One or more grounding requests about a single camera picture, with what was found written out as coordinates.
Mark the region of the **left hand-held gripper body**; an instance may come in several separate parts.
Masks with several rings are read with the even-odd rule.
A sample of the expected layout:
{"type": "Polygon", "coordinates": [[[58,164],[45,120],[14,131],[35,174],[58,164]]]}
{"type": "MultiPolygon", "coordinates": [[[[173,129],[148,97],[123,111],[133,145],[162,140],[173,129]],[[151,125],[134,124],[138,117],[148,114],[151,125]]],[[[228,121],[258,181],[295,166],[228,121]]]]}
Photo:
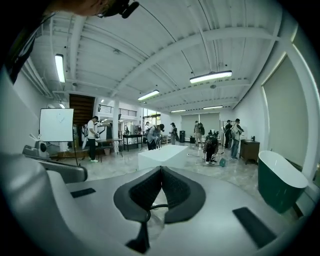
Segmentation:
{"type": "Polygon", "coordinates": [[[35,141],[34,146],[25,145],[22,154],[36,159],[50,159],[50,154],[47,152],[47,143],[29,134],[29,137],[35,141]]]}

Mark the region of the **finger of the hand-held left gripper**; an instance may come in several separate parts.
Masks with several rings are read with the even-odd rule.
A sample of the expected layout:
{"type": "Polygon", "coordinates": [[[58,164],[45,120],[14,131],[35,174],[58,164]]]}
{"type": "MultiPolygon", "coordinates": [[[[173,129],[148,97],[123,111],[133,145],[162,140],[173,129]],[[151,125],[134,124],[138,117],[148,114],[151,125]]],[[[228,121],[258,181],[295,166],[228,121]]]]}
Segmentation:
{"type": "Polygon", "coordinates": [[[37,160],[47,171],[54,171],[61,175],[66,184],[85,182],[88,171],[83,166],[71,165],[49,160],[37,160]]]}

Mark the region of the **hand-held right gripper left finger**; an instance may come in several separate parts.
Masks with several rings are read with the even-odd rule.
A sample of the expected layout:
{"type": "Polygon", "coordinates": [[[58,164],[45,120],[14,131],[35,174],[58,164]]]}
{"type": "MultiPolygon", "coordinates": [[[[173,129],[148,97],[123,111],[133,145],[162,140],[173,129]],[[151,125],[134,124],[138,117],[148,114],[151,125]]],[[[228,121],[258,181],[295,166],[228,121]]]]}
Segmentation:
{"type": "Polygon", "coordinates": [[[126,247],[146,253],[147,223],[162,188],[162,168],[67,185],[81,211],[126,247]]]}

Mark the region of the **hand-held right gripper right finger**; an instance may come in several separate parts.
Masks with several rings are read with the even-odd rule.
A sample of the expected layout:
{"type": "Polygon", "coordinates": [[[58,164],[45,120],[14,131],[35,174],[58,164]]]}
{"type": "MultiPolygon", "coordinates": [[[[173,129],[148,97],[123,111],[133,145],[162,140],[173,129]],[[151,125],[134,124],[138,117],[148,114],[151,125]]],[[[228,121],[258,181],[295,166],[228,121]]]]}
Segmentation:
{"type": "Polygon", "coordinates": [[[277,256],[295,239],[299,223],[287,220],[233,183],[188,170],[173,171],[199,183],[206,194],[202,209],[190,220],[167,224],[149,256],[277,256]],[[234,210],[248,208],[275,235],[259,248],[234,210]]]}

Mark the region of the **whiteboard on black stand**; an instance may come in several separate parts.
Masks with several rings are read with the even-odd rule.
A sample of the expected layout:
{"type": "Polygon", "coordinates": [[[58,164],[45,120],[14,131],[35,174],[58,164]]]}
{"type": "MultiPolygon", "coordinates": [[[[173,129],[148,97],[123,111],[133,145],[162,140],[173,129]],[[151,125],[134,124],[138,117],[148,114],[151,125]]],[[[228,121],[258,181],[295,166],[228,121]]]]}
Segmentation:
{"type": "Polygon", "coordinates": [[[73,108],[42,108],[39,117],[39,138],[46,143],[59,143],[60,153],[67,157],[68,143],[74,142],[73,108]]]}

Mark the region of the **folding table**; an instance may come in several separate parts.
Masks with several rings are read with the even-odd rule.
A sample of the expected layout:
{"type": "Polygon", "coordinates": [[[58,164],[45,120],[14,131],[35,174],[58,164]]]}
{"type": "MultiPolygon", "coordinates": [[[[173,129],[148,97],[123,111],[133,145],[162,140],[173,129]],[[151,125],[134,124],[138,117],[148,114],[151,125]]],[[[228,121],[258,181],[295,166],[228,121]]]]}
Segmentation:
{"type": "Polygon", "coordinates": [[[96,154],[99,159],[102,158],[102,154],[105,153],[105,149],[113,149],[113,151],[117,155],[121,155],[123,157],[123,151],[124,151],[124,143],[122,139],[116,138],[116,139],[101,139],[97,138],[95,140],[96,142],[96,154]]]}

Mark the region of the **brown staircase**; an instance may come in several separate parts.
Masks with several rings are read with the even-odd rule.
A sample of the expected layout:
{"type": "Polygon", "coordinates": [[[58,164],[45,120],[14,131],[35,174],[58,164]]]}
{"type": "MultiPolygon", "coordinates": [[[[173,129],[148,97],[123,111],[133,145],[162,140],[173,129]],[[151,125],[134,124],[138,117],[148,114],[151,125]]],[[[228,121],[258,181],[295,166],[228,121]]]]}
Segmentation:
{"type": "Polygon", "coordinates": [[[83,126],[94,116],[95,97],[70,94],[69,108],[73,109],[73,124],[83,126]]]}

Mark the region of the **brown wooden cabinet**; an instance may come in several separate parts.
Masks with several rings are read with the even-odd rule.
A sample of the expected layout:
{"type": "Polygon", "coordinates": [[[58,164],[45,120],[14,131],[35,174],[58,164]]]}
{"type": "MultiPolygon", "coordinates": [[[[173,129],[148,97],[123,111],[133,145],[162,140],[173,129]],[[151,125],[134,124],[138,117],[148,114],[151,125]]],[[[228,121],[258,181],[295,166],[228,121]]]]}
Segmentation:
{"type": "Polygon", "coordinates": [[[260,151],[260,142],[242,139],[240,141],[239,156],[247,163],[258,163],[258,155],[260,151]]]}

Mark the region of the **green bathtub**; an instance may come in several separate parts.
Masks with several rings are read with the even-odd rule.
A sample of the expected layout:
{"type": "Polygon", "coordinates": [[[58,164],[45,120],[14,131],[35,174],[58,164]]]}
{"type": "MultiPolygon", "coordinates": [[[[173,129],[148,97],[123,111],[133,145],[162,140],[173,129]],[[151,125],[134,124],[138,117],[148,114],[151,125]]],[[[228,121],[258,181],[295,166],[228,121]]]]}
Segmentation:
{"type": "Polygon", "coordinates": [[[282,155],[264,150],[258,154],[258,191],[263,200],[283,214],[296,203],[309,182],[282,155]]]}

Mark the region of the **black metal table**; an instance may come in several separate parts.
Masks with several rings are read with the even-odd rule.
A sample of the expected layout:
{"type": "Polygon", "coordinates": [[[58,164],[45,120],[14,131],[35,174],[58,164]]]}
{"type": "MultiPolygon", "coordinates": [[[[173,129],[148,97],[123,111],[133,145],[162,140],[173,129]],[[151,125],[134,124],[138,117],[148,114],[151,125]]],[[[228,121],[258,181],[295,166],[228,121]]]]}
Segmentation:
{"type": "Polygon", "coordinates": [[[136,147],[142,149],[144,146],[142,134],[125,134],[123,135],[123,150],[129,151],[131,148],[136,147]]]}

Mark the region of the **white block counter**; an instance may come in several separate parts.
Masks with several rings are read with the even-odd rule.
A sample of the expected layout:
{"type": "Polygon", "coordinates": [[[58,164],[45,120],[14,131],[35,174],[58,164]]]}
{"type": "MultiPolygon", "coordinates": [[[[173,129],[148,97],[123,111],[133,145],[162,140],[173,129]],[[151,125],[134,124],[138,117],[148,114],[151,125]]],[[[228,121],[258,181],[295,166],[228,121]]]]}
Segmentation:
{"type": "Polygon", "coordinates": [[[182,169],[187,161],[187,146],[166,145],[164,147],[148,150],[138,154],[138,170],[167,166],[182,169]]]}

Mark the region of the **person's black clothing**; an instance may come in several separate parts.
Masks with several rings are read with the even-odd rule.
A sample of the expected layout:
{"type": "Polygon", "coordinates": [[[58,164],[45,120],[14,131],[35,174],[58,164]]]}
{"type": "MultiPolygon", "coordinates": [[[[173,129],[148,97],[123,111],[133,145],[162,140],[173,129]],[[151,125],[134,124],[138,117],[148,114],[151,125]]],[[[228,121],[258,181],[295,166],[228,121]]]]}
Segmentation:
{"type": "Polygon", "coordinates": [[[4,58],[4,67],[12,83],[17,80],[19,72],[33,50],[38,29],[57,13],[58,11],[48,15],[37,15],[22,22],[22,28],[18,29],[4,58]]]}

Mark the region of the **large grey window blind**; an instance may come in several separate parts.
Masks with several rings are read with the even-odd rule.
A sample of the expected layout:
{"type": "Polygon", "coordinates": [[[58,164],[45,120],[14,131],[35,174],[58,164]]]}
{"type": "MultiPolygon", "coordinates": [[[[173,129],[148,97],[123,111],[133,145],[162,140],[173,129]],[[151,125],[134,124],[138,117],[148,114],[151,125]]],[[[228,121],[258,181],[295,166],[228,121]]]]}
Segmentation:
{"type": "Polygon", "coordinates": [[[269,116],[268,150],[302,167],[308,144],[308,113],[303,88],[285,57],[263,85],[269,116]]]}

